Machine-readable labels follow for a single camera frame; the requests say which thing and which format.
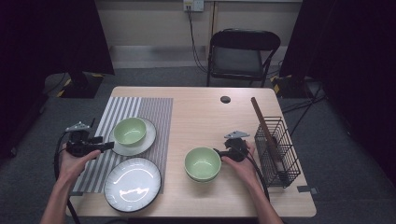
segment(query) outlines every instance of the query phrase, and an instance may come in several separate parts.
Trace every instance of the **person's hand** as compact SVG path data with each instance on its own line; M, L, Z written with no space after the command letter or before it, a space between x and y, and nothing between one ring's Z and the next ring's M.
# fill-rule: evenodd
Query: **person's hand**
M78 158L74 157L66 150L63 150L61 152L61 169L59 173L59 178L65 178L65 180L74 182L75 180L77 180L81 172L84 171L85 163L96 158L100 155L100 153L100 150L95 150L84 157Z
M251 155L253 155L254 153L255 147L249 142L245 142L247 144L247 150L249 151L248 156L251 158ZM239 178L241 178L242 181L244 181L245 183L249 183L250 181L257 181L256 170L254 169L253 164L248 159L245 158L244 160L237 162L233 161L229 157L221 157L221 160L233 167Z

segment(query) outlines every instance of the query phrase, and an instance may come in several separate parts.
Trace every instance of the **plate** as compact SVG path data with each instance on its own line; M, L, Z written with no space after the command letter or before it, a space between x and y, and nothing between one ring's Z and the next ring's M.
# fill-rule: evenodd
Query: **plate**
M160 187L158 167L152 161L132 158L110 172L105 183L105 197L114 209L135 212L151 204Z
M155 129L155 126L153 123L151 123L151 121L147 120L147 119L142 119L143 121L145 121L146 124L146 135L143 139L141 139L140 141L138 141L137 143L133 144L130 147L125 147L119 143L117 143L117 141L115 141L114 139L114 130L111 131L110 136L109 136L109 142L114 142L114 147L113 147L113 151L121 156L135 156L137 154L140 154L144 151L146 151L147 149L149 149L149 147L151 147L151 145L154 143L155 141L155 137L157 135L157 130Z

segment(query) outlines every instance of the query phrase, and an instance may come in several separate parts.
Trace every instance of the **wire basket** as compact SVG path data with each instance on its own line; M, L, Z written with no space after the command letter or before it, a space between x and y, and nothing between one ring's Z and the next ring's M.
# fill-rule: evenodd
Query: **wire basket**
M262 126L254 136L262 165L262 175L267 187L288 187L301 173L297 163L293 145L287 134L281 117L264 117L270 134L276 142L276 148L271 150L265 138Z

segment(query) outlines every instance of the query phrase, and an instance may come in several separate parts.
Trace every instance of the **black wire rack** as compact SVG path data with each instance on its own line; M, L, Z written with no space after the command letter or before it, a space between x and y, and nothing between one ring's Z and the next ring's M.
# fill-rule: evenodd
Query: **black wire rack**
M271 149L259 125L254 136L267 187L288 187L301 173L288 130L281 117L264 117L270 134L276 142Z

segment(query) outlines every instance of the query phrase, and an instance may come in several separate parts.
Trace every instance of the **green ceramic bowl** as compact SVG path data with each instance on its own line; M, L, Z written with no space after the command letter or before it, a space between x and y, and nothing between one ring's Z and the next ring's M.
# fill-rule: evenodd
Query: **green ceramic bowl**
M114 128L114 139L125 147L130 147L146 135L146 124L139 118L120 121Z
M197 147L187 153L184 168L187 175L198 182L213 180L219 173L221 159L210 147Z

